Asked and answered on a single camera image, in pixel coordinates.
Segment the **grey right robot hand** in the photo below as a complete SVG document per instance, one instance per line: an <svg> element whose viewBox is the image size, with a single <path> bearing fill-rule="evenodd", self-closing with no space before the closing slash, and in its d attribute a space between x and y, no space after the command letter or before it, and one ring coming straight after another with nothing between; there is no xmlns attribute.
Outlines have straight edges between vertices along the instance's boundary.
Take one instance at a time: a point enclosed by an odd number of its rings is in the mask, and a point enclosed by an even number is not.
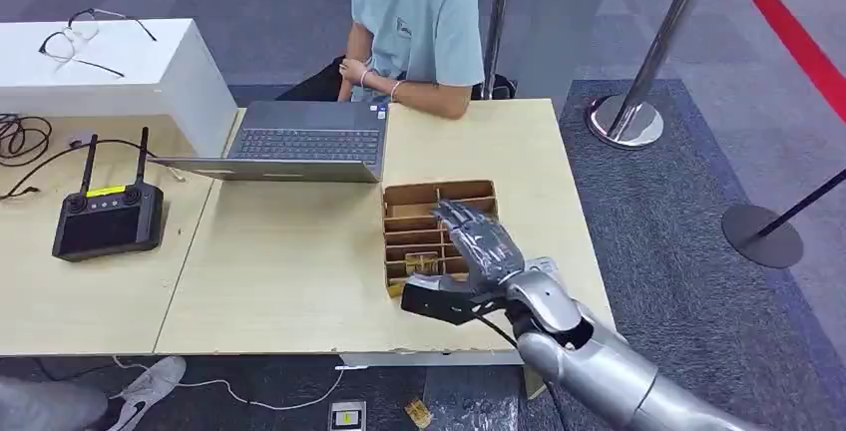
<svg viewBox="0 0 846 431"><path fill-rule="evenodd" d="M462 203L442 200L432 215L447 229L468 265L467 284L473 292L504 285L525 270L526 261L509 233L495 219Z"/></svg>

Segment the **person's left hand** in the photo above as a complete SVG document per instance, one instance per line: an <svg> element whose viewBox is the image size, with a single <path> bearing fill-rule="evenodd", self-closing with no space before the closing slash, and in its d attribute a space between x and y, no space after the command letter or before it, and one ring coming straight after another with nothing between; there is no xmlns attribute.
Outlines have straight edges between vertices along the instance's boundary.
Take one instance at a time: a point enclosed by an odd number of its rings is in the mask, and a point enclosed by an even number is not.
<svg viewBox="0 0 846 431"><path fill-rule="evenodd" d="M346 82L354 86L363 86L369 69L357 59L343 58L339 64L339 72Z"/></svg>

